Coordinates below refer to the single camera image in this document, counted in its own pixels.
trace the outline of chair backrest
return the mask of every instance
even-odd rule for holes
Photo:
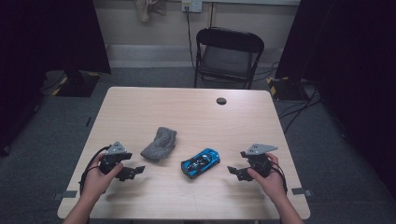
[[[259,54],[264,50],[264,42],[257,35],[219,27],[210,27],[199,31],[196,41],[198,49],[200,44],[203,44]]]

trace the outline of gray carpet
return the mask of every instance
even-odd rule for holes
[[[61,74],[49,73],[44,86]],[[108,88],[191,88],[192,84],[191,68],[117,68],[112,70],[112,75],[100,78],[91,98],[55,97],[50,95],[53,88],[44,91],[40,109],[10,145],[10,155],[0,158],[0,223],[62,222],[57,217],[60,201],[52,197],[66,189]],[[241,84],[213,81],[200,81],[198,86],[242,88]],[[307,86],[307,92],[312,93],[313,88]],[[252,89],[268,90],[268,87],[262,79],[255,81]],[[318,99],[320,96],[316,94],[313,102]],[[275,102],[275,105],[278,114],[283,115],[303,106],[295,102]],[[293,115],[281,120],[284,129]],[[302,185],[314,193],[307,198],[311,218],[305,223],[396,223],[396,203],[371,166],[343,138],[340,127],[326,106],[318,103],[305,109],[286,132]],[[129,221],[92,220],[92,223]]]

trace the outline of gray sock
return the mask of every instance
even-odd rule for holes
[[[165,127],[158,128],[154,141],[140,155],[151,161],[164,159],[175,147],[176,134],[177,132],[171,129]]]

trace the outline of forearm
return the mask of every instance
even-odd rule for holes
[[[287,196],[273,200],[283,224],[303,223]]]
[[[97,200],[96,198],[79,198],[75,207],[64,219],[64,224],[86,224]]]

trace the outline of baseboard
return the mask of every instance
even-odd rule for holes
[[[188,46],[106,46],[110,67],[189,67],[191,65]],[[195,62],[195,48],[192,59]],[[265,49],[259,63],[260,67],[271,67],[279,62],[283,49]]]

